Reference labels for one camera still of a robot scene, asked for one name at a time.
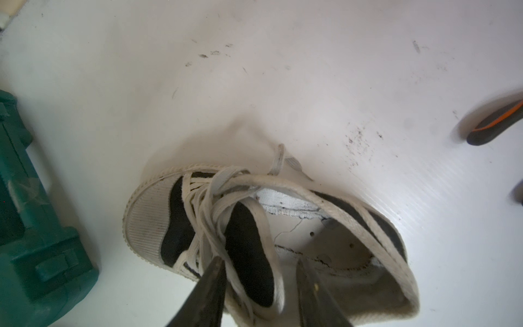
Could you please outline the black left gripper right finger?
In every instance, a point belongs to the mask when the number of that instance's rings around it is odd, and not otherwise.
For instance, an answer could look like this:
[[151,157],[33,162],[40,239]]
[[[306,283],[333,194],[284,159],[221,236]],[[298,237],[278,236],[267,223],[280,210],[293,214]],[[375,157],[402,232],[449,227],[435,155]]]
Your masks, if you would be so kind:
[[296,267],[296,283],[301,327],[354,326],[343,315],[311,263],[303,258],[298,260]]

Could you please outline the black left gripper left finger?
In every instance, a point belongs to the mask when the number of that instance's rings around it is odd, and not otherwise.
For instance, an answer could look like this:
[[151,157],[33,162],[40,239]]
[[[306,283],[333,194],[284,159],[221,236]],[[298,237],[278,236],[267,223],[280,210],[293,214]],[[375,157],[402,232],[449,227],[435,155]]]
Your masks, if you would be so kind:
[[226,264],[222,258],[215,257],[167,326],[220,327],[226,287]]

